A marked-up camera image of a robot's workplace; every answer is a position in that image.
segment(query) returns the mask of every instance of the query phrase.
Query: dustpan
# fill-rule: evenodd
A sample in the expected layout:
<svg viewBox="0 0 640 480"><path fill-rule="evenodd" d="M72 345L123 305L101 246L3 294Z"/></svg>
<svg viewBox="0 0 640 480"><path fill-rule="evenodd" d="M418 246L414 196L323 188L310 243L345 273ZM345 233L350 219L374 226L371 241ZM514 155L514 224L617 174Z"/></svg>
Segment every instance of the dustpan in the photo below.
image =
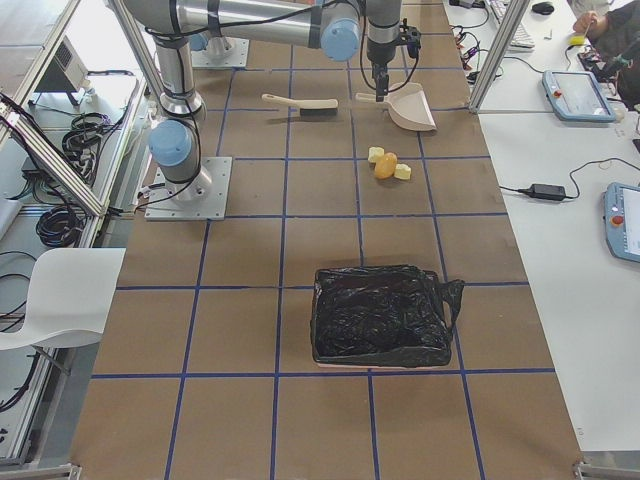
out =
<svg viewBox="0 0 640 480"><path fill-rule="evenodd" d="M395 83L389 90L394 90L400 85L402 84ZM376 102L376 96L369 93L356 93L356 100L388 107L391 120L406 130L426 132L436 129L427 97L419 83L407 83L400 90L386 95L382 102Z"/></svg>

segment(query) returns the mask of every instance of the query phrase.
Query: orange object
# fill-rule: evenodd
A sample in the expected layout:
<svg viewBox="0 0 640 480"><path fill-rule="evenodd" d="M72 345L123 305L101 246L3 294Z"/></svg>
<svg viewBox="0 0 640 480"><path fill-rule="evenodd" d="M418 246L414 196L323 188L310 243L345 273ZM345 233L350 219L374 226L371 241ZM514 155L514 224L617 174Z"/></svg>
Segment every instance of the orange object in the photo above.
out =
<svg viewBox="0 0 640 480"><path fill-rule="evenodd" d="M373 175L379 180L393 177L397 164L398 157L395 153L385 153L384 157L376 162L376 168L373 171Z"/></svg>

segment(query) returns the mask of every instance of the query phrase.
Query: computer mouse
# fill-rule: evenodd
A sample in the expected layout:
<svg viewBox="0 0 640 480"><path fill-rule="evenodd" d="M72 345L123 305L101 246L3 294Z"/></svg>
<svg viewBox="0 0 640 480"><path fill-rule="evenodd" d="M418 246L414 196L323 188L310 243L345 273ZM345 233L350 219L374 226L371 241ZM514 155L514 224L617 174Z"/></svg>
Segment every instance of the computer mouse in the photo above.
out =
<svg viewBox="0 0 640 480"><path fill-rule="evenodd" d="M540 2L534 4L531 7L531 10L535 13L539 13L540 15L551 15L555 8L553 8L553 3L551 2Z"/></svg>

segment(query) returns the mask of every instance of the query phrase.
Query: human hand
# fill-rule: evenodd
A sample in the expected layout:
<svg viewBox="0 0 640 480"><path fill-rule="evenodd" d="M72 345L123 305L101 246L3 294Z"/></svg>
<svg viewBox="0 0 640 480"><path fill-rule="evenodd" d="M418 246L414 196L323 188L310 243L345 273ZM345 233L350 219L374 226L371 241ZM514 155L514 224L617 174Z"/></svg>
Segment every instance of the human hand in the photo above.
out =
<svg viewBox="0 0 640 480"><path fill-rule="evenodd" d="M576 33L585 33L591 26L598 23L598 14L593 10L580 15L576 23L573 24L573 30Z"/></svg>

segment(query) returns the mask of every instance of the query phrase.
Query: keyboard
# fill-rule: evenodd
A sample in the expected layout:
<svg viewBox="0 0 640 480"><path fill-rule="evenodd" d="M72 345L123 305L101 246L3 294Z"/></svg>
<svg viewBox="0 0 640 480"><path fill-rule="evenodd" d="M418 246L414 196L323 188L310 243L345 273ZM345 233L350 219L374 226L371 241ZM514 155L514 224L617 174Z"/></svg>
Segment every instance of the keyboard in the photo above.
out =
<svg viewBox="0 0 640 480"><path fill-rule="evenodd" d="M487 2L489 3L489 11L493 14L493 18L496 19L498 25L500 25L507 11L507 6L502 0L487 0ZM509 50L531 51L535 46L536 44L533 38L531 38L531 35L525 30L522 23L518 25L518 29L509 45Z"/></svg>

